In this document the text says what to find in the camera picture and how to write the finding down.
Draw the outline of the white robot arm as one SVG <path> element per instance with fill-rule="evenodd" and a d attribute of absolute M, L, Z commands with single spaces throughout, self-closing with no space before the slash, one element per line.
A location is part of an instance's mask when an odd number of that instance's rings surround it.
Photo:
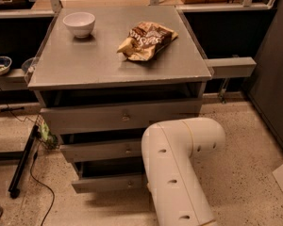
<path fill-rule="evenodd" d="M 142 160 L 159 226 L 218 226 L 192 166 L 225 146 L 225 130 L 209 118 L 160 121 L 141 139 Z"/>

